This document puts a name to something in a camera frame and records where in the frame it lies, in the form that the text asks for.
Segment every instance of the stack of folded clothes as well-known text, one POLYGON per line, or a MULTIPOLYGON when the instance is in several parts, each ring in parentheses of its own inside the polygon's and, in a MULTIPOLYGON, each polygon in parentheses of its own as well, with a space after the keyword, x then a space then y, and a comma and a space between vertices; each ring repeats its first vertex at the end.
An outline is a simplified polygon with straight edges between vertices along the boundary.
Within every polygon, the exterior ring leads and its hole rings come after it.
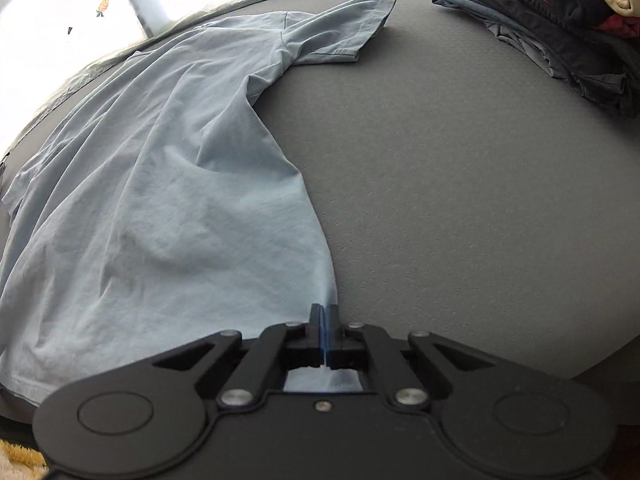
POLYGON ((462 9, 581 96, 640 112, 640 0, 432 0, 462 9))

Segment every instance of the screw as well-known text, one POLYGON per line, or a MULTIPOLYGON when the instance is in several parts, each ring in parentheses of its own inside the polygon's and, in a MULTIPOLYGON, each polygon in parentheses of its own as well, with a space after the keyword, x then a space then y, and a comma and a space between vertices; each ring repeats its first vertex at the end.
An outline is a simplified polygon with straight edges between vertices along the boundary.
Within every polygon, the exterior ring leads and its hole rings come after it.
POLYGON ((332 403, 328 400, 318 400, 318 402, 314 404, 314 408, 319 412, 330 412, 332 407, 332 403))
POLYGON ((396 400, 405 406, 417 406, 429 399, 427 392, 418 388, 403 388, 396 392, 396 400))
POLYGON ((220 400, 227 406, 241 407, 251 404, 254 396, 247 390, 236 388, 234 390, 227 390, 220 396, 220 400))

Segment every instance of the fluffy fabric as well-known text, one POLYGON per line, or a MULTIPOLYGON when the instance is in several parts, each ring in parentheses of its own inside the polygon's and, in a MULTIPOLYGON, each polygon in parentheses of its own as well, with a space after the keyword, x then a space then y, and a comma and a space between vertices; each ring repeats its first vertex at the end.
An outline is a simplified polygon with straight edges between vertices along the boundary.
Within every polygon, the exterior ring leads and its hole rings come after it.
POLYGON ((0 440, 0 480, 39 480, 46 473, 39 452, 0 440))

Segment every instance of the light blue t-shirt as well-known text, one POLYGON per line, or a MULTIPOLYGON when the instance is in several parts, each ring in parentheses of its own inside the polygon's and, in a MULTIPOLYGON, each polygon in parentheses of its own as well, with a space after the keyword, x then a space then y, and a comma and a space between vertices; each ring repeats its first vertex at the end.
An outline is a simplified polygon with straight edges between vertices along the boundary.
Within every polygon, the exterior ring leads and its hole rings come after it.
MULTIPOLYGON (((252 338, 335 303, 303 178, 252 105, 292 64, 356 61, 394 3, 207 23, 135 53, 78 104, 2 199, 0 383, 40 403, 219 330, 252 338)), ((354 380, 296 377, 300 389, 354 380)))

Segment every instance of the carrot sticker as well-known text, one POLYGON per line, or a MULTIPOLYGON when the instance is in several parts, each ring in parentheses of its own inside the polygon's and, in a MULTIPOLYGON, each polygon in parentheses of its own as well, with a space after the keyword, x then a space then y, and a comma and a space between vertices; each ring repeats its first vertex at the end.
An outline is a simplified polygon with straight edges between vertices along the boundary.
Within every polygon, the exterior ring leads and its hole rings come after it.
POLYGON ((104 16, 103 12, 107 10, 107 7, 109 7, 109 0, 103 0, 102 3, 98 6, 98 13, 95 15, 95 17, 98 18, 99 16, 104 16))

